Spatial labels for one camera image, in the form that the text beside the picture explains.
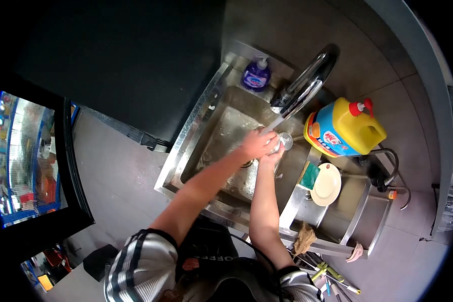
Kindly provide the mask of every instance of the hand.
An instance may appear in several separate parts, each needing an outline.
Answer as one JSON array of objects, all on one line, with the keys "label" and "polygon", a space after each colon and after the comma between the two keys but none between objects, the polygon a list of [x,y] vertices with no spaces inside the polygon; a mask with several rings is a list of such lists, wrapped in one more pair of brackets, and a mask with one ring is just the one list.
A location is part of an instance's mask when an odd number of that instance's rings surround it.
[{"label": "hand", "polygon": [[262,156],[262,158],[259,160],[259,163],[261,165],[267,164],[267,165],[275,166],[275,163],[277,161],[279,161],[279,159],[284,154],[284,151],[285,151],[284,143],[281,142],[279,150],[277,152],[272,153],[272,154],[266,154],[266,155]]},{"label": "hand", "polygon": [[260,158],[270,153],[279,141],[279,137],[274,131],[260,136],[261,131],[262,128],[257,128],[248,132],[247,136],[243,139],[242,145],[238,147],[247,160]]}]

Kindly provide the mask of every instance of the purple soap bottle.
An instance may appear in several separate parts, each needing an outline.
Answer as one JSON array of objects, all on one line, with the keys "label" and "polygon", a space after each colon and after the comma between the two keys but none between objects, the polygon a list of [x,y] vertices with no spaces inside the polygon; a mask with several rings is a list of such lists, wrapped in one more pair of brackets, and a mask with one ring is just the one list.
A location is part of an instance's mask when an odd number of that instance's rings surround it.
[{"label": "purple soap bottle", "polygon": [[263,91],[270,81],[271,71],[267,66],[267,57],[247,65],[242,74],[242,85],[255,92]]}]

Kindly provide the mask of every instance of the brown cloth rag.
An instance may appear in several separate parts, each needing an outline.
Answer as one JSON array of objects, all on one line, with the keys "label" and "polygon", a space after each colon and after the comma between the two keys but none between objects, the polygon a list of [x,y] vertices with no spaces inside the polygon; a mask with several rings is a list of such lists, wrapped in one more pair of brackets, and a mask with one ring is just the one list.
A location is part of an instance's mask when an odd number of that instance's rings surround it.
[{"label": "brown cloth rag", "polygon": [[302,221],[302,228],[298,232],[298,237],[294,242],[294,256],[304,254],[309,249],[310,245],[317,239],[314,230],[304,221]]}]

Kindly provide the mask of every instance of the stainless steel counter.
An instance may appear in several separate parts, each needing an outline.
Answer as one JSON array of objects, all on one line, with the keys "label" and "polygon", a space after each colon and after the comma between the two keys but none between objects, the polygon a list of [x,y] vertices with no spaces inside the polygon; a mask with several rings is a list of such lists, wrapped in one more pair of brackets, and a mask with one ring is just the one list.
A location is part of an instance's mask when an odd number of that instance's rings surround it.
[{"label": "stainless steel counter", "polygon": [[[270,86],[260,93],[247,91],[240,85],[242,70],[258,52],[236,44],[235,52],[226,55],[228,59],[199,98],[174,143],[155,190],[174,198],[188,179],[235,148],[248,130],[266,126],[277,117],[270,110],[269,101],[279,83],[292,74],[293,69],[280,60],[269,58],[273,71]],[[288,132],[294,137],[292,149],[284,154],[275,169],[279,233],[283,243],[292,247],[301,222],[305,221],[312,225],[318,238],[310,251],[349,257],[355,241],[359,241],[365,247],[363,257],[366,258],[374,249],[391,201],[379,195],[366,177],[366,168],[355,158],[329,158],[303,139],[308,114],[335,100],[320,99],[328,95],[326,91],[319,93],[317,100],[311,101],[317,108],[306,106],[275,128],[277,132]],[[342,173],[341,193],[328,207],[306,200],[305,188],[298,185],[306,160],[316,165],[330,162]],[[248,234],[256,167],[257,163],[253,161],[231,176],[201,214]]]}]

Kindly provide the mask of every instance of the yellow detergent jug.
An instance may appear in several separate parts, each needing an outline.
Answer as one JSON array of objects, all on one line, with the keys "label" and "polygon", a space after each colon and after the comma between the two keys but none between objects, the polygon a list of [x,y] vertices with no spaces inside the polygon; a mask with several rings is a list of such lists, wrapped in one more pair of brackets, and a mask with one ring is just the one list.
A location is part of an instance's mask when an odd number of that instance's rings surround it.
[{"label": "yellow detergent jug", "polygon": [[[370,116],[363,113],[368,109]],[[372,114],[372,101],[350,103],[338,98],[334,103],[311,113],[304,137],[317,150],[331,157],[368,154],[386,138],[386,131]]]}]

